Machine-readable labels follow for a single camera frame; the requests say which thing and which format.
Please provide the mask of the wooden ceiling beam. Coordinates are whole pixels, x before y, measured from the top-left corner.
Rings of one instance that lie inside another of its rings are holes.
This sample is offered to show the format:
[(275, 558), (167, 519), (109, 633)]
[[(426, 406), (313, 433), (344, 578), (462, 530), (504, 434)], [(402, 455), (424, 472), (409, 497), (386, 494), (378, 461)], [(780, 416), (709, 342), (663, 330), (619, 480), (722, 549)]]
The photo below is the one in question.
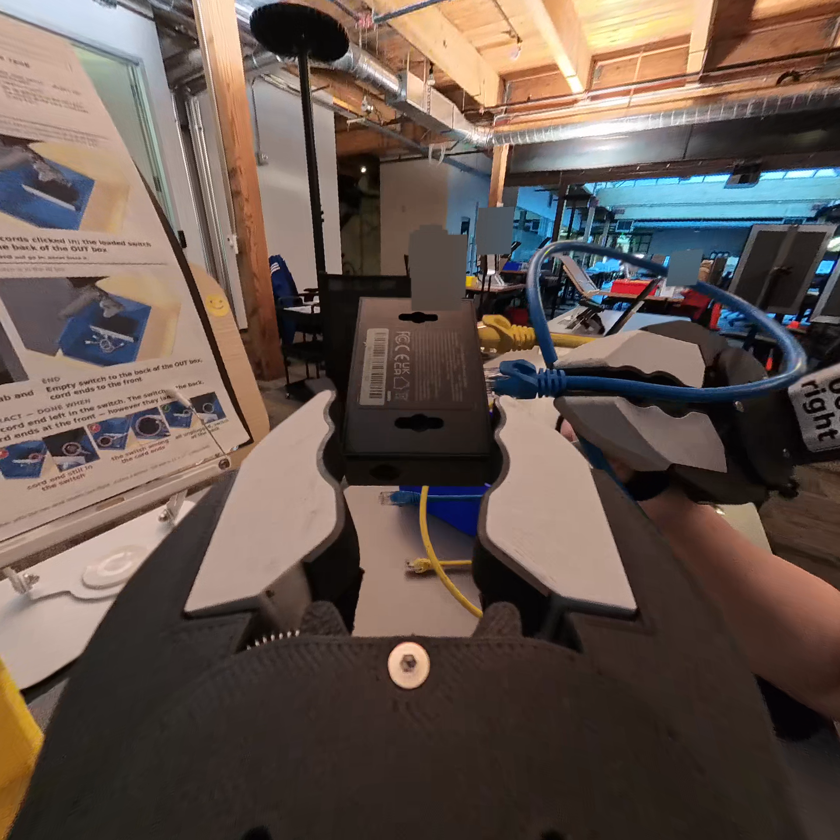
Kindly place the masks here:
[(270, 281), (255, 136), (235, 2), (193, 1), (192, 6), (223, 150), (249, 348), (257, 377), (273, 381), (282, 376), (285, 366)]

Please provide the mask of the yellow plastic bin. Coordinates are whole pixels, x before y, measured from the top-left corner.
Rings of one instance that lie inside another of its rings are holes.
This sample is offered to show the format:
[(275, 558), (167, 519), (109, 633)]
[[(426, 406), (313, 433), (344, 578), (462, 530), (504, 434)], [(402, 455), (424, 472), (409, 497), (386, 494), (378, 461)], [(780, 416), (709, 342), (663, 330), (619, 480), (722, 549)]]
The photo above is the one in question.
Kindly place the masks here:
[(44, 740), (5, 663), (1, 663), (1, 838), (27, 793)]

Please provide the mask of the blue striped jacket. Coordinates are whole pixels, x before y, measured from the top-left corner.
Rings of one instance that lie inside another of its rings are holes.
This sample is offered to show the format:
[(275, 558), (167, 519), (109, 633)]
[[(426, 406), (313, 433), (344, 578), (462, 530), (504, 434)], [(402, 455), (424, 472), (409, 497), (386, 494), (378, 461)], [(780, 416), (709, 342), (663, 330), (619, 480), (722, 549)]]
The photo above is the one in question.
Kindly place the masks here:
[(283, 345), (294, 343), (295, 319), (281, 314), (281, 310), (300, 305), (297, 302), (299, 298), (297, 285), (286, 261), (280, 255), (269, 257), (269, 270), (281, 343)]

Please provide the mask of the printed instruction poster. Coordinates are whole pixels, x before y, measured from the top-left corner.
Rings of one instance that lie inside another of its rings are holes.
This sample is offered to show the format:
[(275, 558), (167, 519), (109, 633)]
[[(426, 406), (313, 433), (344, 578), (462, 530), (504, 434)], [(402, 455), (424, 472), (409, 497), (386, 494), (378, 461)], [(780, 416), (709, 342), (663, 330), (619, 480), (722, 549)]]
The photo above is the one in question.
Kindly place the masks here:
[(2, 16), (2, 540), (250, 443), (155, 191), (62, 37)]

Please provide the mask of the grey framed panel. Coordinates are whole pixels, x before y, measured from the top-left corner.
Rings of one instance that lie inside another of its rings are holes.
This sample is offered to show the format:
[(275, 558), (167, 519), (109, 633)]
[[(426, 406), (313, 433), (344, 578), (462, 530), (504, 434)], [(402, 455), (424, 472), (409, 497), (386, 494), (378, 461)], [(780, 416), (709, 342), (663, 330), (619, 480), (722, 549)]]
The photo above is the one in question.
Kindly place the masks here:
[(728, 291), (763, 312), (797, 314), (836, 229), (812, 223), (751, 226)]

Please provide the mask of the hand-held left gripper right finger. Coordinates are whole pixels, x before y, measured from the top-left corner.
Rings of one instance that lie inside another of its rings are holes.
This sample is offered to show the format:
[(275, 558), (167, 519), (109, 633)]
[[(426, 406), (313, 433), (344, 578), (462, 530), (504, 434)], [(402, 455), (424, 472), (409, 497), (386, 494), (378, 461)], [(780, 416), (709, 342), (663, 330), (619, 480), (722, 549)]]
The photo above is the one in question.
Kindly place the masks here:
[(562, 606), (634, 617), (627, 579), (592, 468), (572, 442), (511, 396), (500, 396), (501, 467), (479, 513), (479, 545)]

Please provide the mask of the long spiral air duct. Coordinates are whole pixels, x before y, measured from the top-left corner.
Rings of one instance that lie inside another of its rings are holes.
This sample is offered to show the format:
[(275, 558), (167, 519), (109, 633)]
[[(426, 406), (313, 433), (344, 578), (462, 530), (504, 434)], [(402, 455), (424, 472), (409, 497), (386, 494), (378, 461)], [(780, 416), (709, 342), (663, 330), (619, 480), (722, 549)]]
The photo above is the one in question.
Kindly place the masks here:
[(713, 85), (638, 92), (623, 91), (621, 97), (584, 97), (569, 107), (559, 98), (542, 98), (532, 105), (545, 105), (524, 114), (511, 112), (513, 102), (502, 105), (508, 122), (487, 125), (471, 122), (446, 96), (431, 91), (414, 96), (411, 73), (394, 73), (357, 45), (333, 62), (313, 61), (316, 70), (332, 70), (351, 76), (384, 95), (388, 105), (428, 130), (480, 151), (495, 146), (520, 146), (605, 138), (658, 129), (723, 123), (741, 119), (768, 118), (793, 112), (838, 108), (838, 74), (816, 79), (790, 80), (758, 87), (758, 78), (726, 80)]

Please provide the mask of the black round pole stand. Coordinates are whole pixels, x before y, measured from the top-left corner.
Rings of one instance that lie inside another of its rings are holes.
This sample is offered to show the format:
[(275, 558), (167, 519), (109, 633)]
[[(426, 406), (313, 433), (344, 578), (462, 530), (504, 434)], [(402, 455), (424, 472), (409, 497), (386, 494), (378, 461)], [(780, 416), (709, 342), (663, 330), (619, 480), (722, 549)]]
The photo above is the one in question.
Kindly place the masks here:
[(313, 123), (310, 60), (330, 65), (349, 50), (347, 31), (339, 21), (305, 4), (282, 2), (258, 7), (248, 21), (252, 36), (270, 54), (297, 64), (304, 149), (307, 162), (311, 228), (317, 278), (326, 272), (318, 156)]

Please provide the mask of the blue plastic bin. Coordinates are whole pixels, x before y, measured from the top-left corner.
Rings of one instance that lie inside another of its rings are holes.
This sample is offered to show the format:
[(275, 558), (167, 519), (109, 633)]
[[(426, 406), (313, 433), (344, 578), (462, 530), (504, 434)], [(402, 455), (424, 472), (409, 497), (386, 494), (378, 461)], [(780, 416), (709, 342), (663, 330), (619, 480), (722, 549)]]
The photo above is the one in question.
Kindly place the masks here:
[[(427, 515), (447, 523), (470, 537), (478, 528), (480, 504), (490, 485), (430, 486), (427, 494)], [(387, 500), (398, 507), (419, 505), (420, 486), (399, 486), (386, 494)]]

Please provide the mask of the black office chair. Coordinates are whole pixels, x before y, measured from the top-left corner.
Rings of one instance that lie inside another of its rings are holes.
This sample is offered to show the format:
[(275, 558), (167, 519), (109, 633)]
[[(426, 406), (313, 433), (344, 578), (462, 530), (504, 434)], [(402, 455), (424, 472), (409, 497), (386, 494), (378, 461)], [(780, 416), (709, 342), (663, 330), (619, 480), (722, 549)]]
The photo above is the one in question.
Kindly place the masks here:
[(324, 370), (345, 399), (350, 379), (354, 336), (363, 298), (410, 298), (408, 275), (318, 275)]

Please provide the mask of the black network switch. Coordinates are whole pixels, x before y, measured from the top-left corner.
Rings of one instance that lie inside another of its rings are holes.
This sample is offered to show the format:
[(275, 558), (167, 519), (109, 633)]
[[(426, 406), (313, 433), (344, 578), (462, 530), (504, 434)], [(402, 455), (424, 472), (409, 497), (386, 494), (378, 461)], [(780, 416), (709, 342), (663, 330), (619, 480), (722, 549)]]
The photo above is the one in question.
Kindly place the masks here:
[(363, 297), (343, 408), (348, 483), (483, 486), (497, 475), (493, 436), (472, 301), (432, 311)]

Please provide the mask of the person's right forearm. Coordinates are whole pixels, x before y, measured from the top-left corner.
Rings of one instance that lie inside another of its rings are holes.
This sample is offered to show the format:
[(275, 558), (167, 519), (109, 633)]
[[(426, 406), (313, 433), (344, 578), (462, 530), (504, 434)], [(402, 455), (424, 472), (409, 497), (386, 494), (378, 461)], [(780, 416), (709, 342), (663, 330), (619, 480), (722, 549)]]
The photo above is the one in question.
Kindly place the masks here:
[(717, 605), (751, 671), (838, 722), (838, 590), (677, 490), (640, 506)]

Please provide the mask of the white stand base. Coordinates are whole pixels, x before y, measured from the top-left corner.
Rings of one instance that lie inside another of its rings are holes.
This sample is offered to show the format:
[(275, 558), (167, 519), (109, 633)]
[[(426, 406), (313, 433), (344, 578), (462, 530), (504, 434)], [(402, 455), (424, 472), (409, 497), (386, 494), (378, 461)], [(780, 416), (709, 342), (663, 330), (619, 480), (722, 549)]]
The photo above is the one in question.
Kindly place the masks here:
[(20, 690), (33, 688), (76, 660), (110, 606), (173, 525), (162, 508), (17, 573), (2, 573), (1, 657)]

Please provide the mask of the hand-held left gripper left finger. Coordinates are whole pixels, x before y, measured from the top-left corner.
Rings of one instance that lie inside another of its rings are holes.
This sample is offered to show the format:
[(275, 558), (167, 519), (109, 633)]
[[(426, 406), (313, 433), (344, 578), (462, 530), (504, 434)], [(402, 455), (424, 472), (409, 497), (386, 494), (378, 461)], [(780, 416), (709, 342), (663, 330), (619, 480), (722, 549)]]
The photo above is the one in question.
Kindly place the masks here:
[(335, 391), (273, 429), (236, 473), (185, 601), (188, 616), (349, 614), (349, 510), (333, 476)]

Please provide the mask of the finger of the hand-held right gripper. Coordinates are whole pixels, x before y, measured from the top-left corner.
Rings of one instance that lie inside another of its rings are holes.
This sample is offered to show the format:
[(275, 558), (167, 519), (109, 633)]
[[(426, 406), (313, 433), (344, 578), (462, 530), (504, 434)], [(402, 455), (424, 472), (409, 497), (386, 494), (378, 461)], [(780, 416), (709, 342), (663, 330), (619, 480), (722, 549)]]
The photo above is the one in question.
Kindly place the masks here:
[(636, 471), (671, 466), (727, 471), (725, 447), (709, 416), (671, 416), (620, 396), (560, 396), (554, 400), (578, 438)]
[(704, 346), (707, 330), (631, 330), (583, 343), (558, 360), (567, 375), (600, 371), (661, 377), (666, 383), (699, 388), (708, 362)]

